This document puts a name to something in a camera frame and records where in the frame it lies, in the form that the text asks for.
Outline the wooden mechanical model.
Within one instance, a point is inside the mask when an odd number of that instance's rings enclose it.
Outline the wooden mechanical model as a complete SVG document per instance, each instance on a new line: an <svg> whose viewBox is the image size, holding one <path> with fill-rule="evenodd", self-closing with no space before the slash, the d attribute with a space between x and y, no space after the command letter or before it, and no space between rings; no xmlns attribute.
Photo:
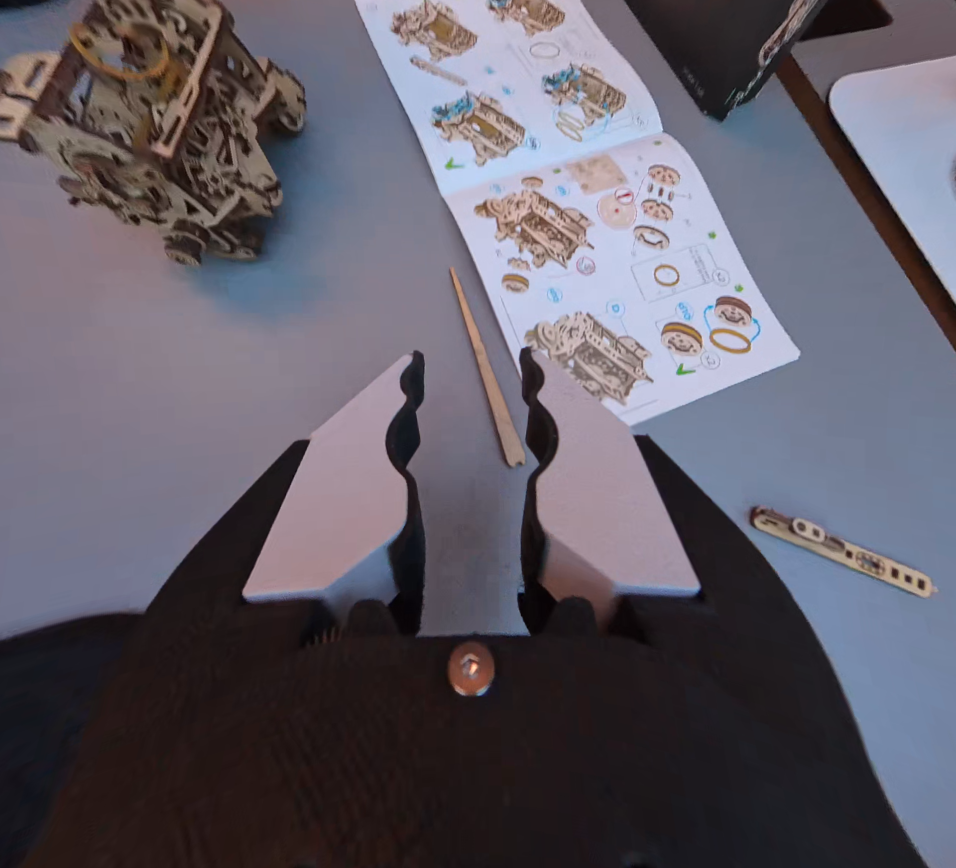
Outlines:
<svg viewBox="0 0 956 868"><path fill-rule="evenodd" d="M189 267L259 257L251 222L283 201L259 133L300 134L306 115L301 81L255 57L220 0L93 0L60 52L2 65L2 141Z"/></svg>

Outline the open instruction booklet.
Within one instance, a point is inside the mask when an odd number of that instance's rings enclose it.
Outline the open instruction booklet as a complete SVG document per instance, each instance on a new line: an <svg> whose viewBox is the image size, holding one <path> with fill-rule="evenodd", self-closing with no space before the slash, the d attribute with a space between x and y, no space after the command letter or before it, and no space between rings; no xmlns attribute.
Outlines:
<svg viewBox="0 0 956 868"><path fill-rule="evenodd" d="M799 358L581 0L355 0L512 355L639 423Z"/></svg>

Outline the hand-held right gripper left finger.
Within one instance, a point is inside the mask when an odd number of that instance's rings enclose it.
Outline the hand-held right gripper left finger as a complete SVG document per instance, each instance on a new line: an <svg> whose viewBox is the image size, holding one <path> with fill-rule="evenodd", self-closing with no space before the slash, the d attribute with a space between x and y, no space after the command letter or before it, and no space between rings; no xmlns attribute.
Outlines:
<svg viewBox="0 0 956 868"><path fill-rule="evenodd" d="M402 634L420 631L425 535L409 463L424 374L421 352L403 355L310 435L245 602L317 600L342 624L376 600Z"/></svg>

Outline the thin wooden stick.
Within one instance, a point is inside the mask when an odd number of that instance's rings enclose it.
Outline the thin wooden stick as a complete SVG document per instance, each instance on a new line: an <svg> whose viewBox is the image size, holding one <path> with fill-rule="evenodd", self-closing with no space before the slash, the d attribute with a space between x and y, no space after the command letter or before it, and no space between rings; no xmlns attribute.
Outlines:
<svg viewBox="0 0 956 868"><path fill-rule="evenodd" d="M453 267L449 268L449 276L459 304L463 323L472 353L479 372L484 395L488 404L491 420L498 437L504 460L509 468L517 468L526 464L524 446L508 411L508 406L495 373L487 356L484 341L475 323L469 303L465 296L460 279Z"/></svg>

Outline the white rounded tray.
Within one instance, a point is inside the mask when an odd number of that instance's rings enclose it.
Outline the white rounded tray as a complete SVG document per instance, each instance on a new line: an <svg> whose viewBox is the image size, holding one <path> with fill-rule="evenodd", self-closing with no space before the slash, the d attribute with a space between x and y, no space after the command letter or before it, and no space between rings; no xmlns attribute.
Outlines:
<svg viewBox="0 0 956 868"><path fill-rule="evenodd" d="M846 75L829 107L854 153L854 193L954 346L955 59Z"/></svg>

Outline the flat wooden strip part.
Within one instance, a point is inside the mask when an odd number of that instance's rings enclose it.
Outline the flat wooden strip part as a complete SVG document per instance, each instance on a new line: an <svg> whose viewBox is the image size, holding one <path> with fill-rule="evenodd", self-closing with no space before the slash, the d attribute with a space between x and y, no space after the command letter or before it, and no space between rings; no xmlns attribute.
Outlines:
<svg viewBox="0 0 956 868"><path fill-rule="evenodd" d="M879 552L843 540L808 519L785 516L766 506L755 506L749 512L749 523L765 535L788 542L918 598L930 599L938 592L938 586L925 573Z"/></svg>

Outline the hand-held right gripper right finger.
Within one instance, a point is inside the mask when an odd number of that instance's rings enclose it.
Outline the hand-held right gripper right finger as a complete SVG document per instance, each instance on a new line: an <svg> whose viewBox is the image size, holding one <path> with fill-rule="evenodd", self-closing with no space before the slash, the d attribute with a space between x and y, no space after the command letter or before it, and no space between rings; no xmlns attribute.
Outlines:
<svg viewBox="0 0 956 868"><path fill-rule="evenodd" d="M606 628L625 598L695 598L699 577L628 425L544 352L519 361L537 461L521 527L529 632L565 599L584 599Z"/></svg>

